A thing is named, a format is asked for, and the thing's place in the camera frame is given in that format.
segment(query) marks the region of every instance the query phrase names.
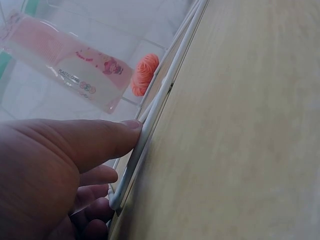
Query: green edge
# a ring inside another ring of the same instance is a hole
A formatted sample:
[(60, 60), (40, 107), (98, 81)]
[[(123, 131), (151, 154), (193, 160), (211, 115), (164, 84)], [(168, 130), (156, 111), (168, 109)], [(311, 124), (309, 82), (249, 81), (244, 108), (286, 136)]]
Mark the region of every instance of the green edge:
[[(39, 1), (40, 0), (29, 0), (25, 6), (24, 13), (26, 13), (30, 16), (35, 16)], [(10, 62), (11, 58), (12, 57), (10, 56), (10, 54), (8, 54), (6, 52), (0, 53), (0, 79), (2, 78), (2, 75), (4, 74), (6, 67), (7, 67), (8, 63)]]

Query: hand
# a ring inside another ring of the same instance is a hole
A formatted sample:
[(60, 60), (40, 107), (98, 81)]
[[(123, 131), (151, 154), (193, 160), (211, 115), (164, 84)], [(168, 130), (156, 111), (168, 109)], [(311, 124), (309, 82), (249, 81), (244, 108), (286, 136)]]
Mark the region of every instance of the hand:
[(0, 239), (106, 239), (113, 211), (104, 197), (118, 175), (101, 164), (128, 153), (141, 129), (137, 121), (0, 124)]

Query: fingernail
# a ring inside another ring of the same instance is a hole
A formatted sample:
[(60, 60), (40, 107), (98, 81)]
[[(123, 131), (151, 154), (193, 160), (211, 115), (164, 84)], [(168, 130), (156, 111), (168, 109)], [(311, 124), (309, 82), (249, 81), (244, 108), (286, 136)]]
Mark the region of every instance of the fingernail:
[(127, 120), (127, 121), (122, 121), (121, 123), (126, 125), (130, 129), (137, 129), (142, 125), (142, 123), (139, 122), (138, 120)]

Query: white tile floor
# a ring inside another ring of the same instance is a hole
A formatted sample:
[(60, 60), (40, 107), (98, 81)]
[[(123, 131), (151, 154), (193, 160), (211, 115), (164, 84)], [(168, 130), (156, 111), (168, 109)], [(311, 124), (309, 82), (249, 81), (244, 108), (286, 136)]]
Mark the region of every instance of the white tile floor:
[[(6, 14), (14, 8), (19, 10), (23, 2), (0, 1)], [(192, 3), (193, 0), (39, 0), (35, 17), (74, 33), (81, 41), (134, 68), (147, 53), (163, 57)], [(121, 100), (113, 114), (104, 113), (19, 60), (12, 60), (0, 81), (8, 82), (0, 91), (0, 121), (123, 121), (134, 118), (138, 111), (137, 106)], [(134, 96), (130, 87), (123, 96), (137, 104), (142, 99)]]

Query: light wood panel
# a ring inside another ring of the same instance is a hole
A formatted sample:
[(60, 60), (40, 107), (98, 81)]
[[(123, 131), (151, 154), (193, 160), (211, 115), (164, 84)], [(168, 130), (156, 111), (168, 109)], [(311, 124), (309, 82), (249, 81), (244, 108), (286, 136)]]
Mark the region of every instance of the light wood panel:
[(315, 240), (320, 1), (211, 0), (112, 239)]

